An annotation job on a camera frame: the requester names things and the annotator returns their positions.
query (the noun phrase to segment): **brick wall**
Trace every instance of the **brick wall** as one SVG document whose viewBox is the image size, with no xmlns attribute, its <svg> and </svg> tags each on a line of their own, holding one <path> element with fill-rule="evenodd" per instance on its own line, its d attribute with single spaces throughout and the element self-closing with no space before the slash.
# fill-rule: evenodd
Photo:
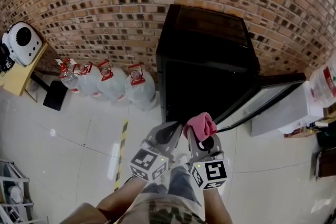
<svg viewBox="0 0 336 224">
<path fill-rule="evenodd" d="M 0 28 L 24 20 L 60 58 L 109 58 L 123 68 L 140 61 L 155 72 L 155 47 L 174 3 L 242 17 L 264 74 L 309 75 L 336 46 L 335 0 L 0 0 Z M 55 57 L 51 50 L 39 67 L 53 70 Z"/>
</svg>

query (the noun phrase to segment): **plastic container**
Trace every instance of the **plastic container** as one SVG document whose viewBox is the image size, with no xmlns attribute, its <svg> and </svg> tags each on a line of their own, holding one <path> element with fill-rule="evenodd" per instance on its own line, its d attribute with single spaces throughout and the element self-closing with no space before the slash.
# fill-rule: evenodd
<svg viewBox="0 0 336 224">
<path fill-rule="evenodd" d="M 327 108 L 336 102 L 336 55 L 310 77 L 310 92 L 316 104 Z"/>
<path fill-rule="evenodd" d="M 70 60 L 65 60 L 60 66 L 59 79 L 73 93 L 79 93 L 77 89 L 78 75 L 72 72 L 73 66 L 69 66 Z"/>
<path fill-rule="evenodd" d="M 101 74 L 99 69 L 92 63 L 88 65 L 74 65 L 73 73 L 78 75 L 78 88 L 80 92 L 97 100 L 108 100 L 108 97 L 97 88 Z"/>
<path fill-rule="evenodd" d="M 141 65 L 129 67 L 130 75 L 126 80 L 126 97 L 139 109 L 149 110 L 155 106 L 156 92 L 152 76 Z"/>
<path fill-rule="evenodd" d="M 125 83 L 127 76 L 120 68 L 111 67 L 108 60 L 100 63 L 98 68 L 101 79 L 98 81 L 98 89 L 105 94 L 113 105 L 128 105 L 130 101 L 125 95 Z"/>
</svg>

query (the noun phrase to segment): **metal rack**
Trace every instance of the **metal rack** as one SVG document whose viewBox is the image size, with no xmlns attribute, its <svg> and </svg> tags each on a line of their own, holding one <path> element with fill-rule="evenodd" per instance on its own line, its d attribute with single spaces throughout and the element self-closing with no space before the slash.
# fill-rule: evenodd
<svg viewBox="0 0 336 224">
<path fill-rule="evenodd" d="M 32 208 L 33 203 L 27 198 L 29 178 L 25 177 L 14 165 L 14 162 L 0 159 L 0 219 L 1 223 L 46 223 L 48 224 L 48 217 L 33 219 Z M 6 193 L 5 183 L 12 183 L 20 188 L 24 198 L 23 203 L 17 204 Z"/>
</svg>

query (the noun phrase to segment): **person's right arm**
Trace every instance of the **person's right arm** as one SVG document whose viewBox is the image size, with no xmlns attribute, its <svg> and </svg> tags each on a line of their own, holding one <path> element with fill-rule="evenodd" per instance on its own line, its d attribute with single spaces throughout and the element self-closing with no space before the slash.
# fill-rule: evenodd
<svg viewBox="0 0 336 224">
<path fill-rule="evenodd" d="M 203 191 L 205 221 L 208 224 L 232 224 L 231 217 L 226 210 L 217 188 Z"/>
</svg>

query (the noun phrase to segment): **white tile floor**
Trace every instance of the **white tile floor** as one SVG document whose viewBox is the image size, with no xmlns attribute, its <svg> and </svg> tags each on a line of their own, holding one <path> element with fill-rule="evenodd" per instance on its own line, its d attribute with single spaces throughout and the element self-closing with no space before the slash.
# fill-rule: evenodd
<svg viewBox="0 0 336 224">
<path fill-rule="evenodd" d="M 113 108 L 70 92 L 57 112 L 42 105 L 44 96 L 39 90 L 36 104 L 0 89 L 0 152 L 30 178 L 35 214 L 59 223 L 80 203 L 96 205 L 113 191 L 123 121 L 129 125 L 121 183 L 130 176 L 128 161 L 139 143 L 161 123 L 161 112 L 159 106 L 149 112 Z M 316 138 L 248 133 L 243 125 L 219 135 L 231 175 L 219 191 L 234 224 L 323 223 L 336 205 L 336 179 L 312 177 Z M 185 150 L 182 137 L 176 152 Z"/>
</svg>

